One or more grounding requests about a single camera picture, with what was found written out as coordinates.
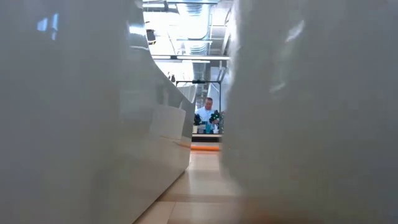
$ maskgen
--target man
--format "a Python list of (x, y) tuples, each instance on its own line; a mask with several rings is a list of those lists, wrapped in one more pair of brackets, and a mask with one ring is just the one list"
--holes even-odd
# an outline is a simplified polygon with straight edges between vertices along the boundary
[[(214, 110), (211, 109), (212, 106), (213, 106), (213, 99), (208, 97), (206, 98), (205, 106), (197, 109), (195, 113), (199, 114), (201, 121), (209, 122), (211, 115), (214, 113)], [(214, 120), (213, 124), (218, 124), (218, 120)]]

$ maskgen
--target ceiling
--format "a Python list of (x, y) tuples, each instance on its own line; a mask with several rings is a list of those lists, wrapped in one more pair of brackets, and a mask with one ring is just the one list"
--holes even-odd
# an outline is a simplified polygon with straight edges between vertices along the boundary
[[(226, 33), (226, 18), (233, 4), (233, 0), (220, 0), (210, 9), (210, 25), (208, 38), (199, 42), (208, 42), (208, 55), (221, 55)], [(186, 26), (179, 14), (172, 12), (147, 12), (144, 8), (144, 19), (147, 29), (155, 30), (156, 44), (150, 45), (152, 55), (181, 55), (189, 54), (184, 43), (188, 40), (187, 34), (195, 32), (195, 26)]]

